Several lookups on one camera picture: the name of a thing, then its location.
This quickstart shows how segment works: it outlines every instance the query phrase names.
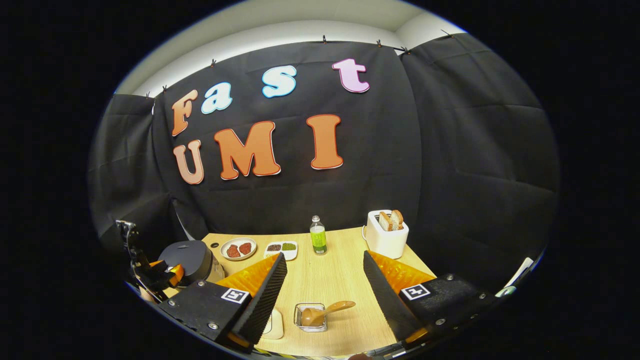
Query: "table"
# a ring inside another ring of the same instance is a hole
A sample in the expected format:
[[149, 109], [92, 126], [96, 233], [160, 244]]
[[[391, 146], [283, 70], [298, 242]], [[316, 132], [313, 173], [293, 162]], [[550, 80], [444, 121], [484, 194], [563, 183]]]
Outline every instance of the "table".
[[[281, 235], [208, 234], [202, 241], [212, 249], [225, 273], [234, 274], [264, 259], [266, 245], [272, 241], [296, 241], [298, 255], [287, 261], [287, 277], [275, 304], [282, 314], [284, 336], [261, 339], [257, 348], [298, 356], [340, 356], [373, 350], [396, 343], [362, 267], [363, 253], [369, 250], [361, 227], [326, 232], [327, 253], [316, 255], [309, 233]], [[222, 245], [233, 238], [248, 237], [257, 244], [255, 253], [242, 261], [227, 260]], [[420, 271], [435, 274], [405, 245], [398, 261]], [[304, 332], [293, 322], [294, 308], [301, 302], [320, 302], [329, 306], [350, 300], [356, 306], [328, 316], [326, 332]]]

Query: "plate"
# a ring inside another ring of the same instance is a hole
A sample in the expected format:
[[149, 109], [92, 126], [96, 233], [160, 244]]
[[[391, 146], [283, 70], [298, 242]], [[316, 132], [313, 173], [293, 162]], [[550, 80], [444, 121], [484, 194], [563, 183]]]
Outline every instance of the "plate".
[[[282, 248], [282, 244], [284, 243], [290, 243], [296, 246], [295, 250], [274, 250], [274, 251], [269, 251], [269, 247], [272, 245], [280, 245], [280, 248]], [[296, 256], [298, 255], [298, 243], [296, 243], [295, 241], [274, 241], [273, 243], [268, 243], [267, 247], [264, 248], [264, 258], [268, 258], [270, 256], [274, 256], [274, 255], [278, 255], [278, 253], [281, 252], [282, 254], [284, 254], [284, 259], [286, 261], [289, 260], [293, 260], [296, 258]]]
[[[229, 255], [227, 255], [227, 250], [229, 249], [229, 247], [231, 247], [231, 245], [236, 245], [238, 246], [238, 251], [240, 251], [240, 245], [244, 244], [244, 243], [251, 243], [251, 251], [249, 251], [249, 253], [247, 255], [244, 255], [242, 252], [240, 253], [240, 256], [238, 256], [237, 258], [230, 258]], [[222, 245], [220, 247], [220, 254], [228, 260], [231, 261], [240, 261], [240, 260], [244, 260], [248, 257], [250, 257], [251, 255], [253, 255], [253, 253], [255, 252], [255, 249], [258, 248], [258, 245], [255, 243], [255, 241], [253, 239], [249, 239], [249, 238], [235, 238], [235, 239], [231, 239], [229, 241], [227, 241], [226, 243], [224, 243], [224, 245]]]
[[271, 310], [271, 316], [262, 331], [261, 339], [280, 339], [284, 335], [282, 329], [282, 314], [275, 308]]

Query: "green bottle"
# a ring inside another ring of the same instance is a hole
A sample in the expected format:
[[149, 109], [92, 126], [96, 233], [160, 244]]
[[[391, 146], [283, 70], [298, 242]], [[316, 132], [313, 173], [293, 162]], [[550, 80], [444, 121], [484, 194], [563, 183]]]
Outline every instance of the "green bottle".
[[316, 254], [326, 254], [326, 236], [324, 235], [324, 225], [320, 222], [320, 217], [314, 215], [311, 218], [311, 244], [314, 246]]

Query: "spoon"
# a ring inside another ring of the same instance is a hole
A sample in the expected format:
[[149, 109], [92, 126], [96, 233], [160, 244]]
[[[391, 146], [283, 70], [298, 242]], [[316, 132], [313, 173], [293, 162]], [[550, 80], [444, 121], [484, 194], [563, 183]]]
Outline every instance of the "spoon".
[[336, 312], [338, 310], [349, 309], [350, 307], [355, 306], [355, 302], [353, 301], [338, 301], [334, 304], [329, 305], [324, 311], [306, 308], [302, 311], [302, 319], [300, 320], [300, 325], [302, 326], [322, 326], [324, 323], [324, 316]]

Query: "toast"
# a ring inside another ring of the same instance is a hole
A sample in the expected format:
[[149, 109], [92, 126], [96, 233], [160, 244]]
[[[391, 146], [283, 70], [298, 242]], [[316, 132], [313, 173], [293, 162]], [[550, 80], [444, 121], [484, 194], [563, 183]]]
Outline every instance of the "toast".
[[402, 218], [402, 214], [398, 210], [391, 211], [391, 227], [392, 230], [402, 230], [404, 226], [402, 226], [404, 219]]
[[380, 224], [380, 227], [382, 227], [384, 231], [391, 231], [391, 229], [393, 228], [391, 219], [387, 214], [384, 213], [384, 211], [380, 211], [380, 217], [378, 219], [378, 223]]

